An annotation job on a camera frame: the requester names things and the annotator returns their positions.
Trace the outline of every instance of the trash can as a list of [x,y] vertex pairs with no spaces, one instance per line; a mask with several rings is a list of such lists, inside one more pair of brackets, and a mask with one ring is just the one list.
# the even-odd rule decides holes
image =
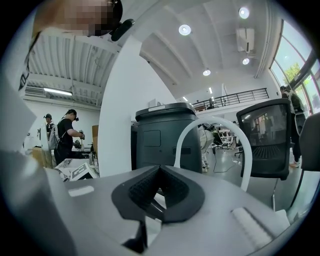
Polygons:
[[[175,164],[179,136],[187,125],[198,119],[195,109],[187,103],[172,103],[136,112],[138,122],[136,168]],[[202,172],[201,148],[197,127],[182,143],[180,166]]]

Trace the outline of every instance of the light fixture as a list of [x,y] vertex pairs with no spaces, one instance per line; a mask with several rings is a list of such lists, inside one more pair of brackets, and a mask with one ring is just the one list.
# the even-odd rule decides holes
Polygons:
[[246,7],[241,7],[240,10],[239,10],[239,15],[240,15],[240,18],[242,19],[246,19],[249,17],[249,10],[246,8]]
[[184,25],[181,25],[179,27],[179,33],[183,36],[187,36],[191,33],[191,27],[189,27],[188,25],[184,24]]
[[247,65],[247,64],[249,64],[249,62],[250,62],[250,59],[245,58],[245,59],[242,61],[242,64],[243,64],[243,65]]
[[55,93],[55,94],[63,94],[63,95],[69,95],[72,96],[71,92],[64,91],[64,90],[55,90],[55,89],[50,89],[50,88],[43,88],[46,92],[49,93]]
[[211,74],[211,71],[209,70],[209,69],[207,69],[207,70],[205,70],[204,72],[203,72],[203,75],[204,76],[209,76]]

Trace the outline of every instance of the railing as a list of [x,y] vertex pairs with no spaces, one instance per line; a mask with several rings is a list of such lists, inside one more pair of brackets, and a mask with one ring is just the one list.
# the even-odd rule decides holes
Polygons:
[[199,112],[263,99],[269,99],[267,88],[247,90],[239,93],[217,97],[215,99],[210,98],[201,102],[196,102],[192,105],[195,111]]

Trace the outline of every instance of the ceiling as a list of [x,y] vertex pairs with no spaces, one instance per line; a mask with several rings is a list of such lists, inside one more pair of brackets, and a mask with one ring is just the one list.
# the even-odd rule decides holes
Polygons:
[[[193,0],[185,0],[183,4],[180,0],[122,0],[122,20],[136,21],[133,32],[149,24],[148,28],[140,29],[145,32],[140,55],[150,61],[151,67],[177,99],[207,88],[207,83],[223,81],[230,71],[254,75],[260,60],[252,59],[247,66],[242,65],[245,55],[238,52],[236,29],[255,28],[257,15],[243,20],[239,18],[238,10],[246,6],[255,13],[257,1],[261,2],[199,0],[195,5]],[[160,4],[161,15],[150,15]],[[179,34],[182,24],[191,27],[190,35]],[[53,28],[45,30],[30,56],[28,86],[69,91],[72,96],[47,93],[46,97],[99,107],[113,63],[129,34],[118,42],[111,42],[110,35],[86,37]],[[255,38],[255,41],[256,47],[261,48],[264,40]],[[205,69],[211,70],[210,76],[203,76]]]

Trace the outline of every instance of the white handle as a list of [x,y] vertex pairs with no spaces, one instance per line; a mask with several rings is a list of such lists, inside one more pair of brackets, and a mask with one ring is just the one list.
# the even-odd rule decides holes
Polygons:
[[222,124],[225,127],[229,128],[232,132],[234,132],[234,134],[241,141],[243,151],[245,154],[245,163],[244,163],[244,170],[243,170],[243,178],[241,182],[241,189],[244,191],[247,191],[250,175],[251,175],[251,168],[252,168],[252,151],[251,151],[249,140],[247,139],[244,132],[238,126],[221,117],[216,117],[216,116],[202,117],[197,119],[196,121],[193,121],[186,128],[184,128],[183,132],[181,133],[178,139],[178,143],[176,145],[174,167],[180,168],[182,142],[184,141],[188,132],[190,132],[194,127],[201,124],[205,124],[205,123]]

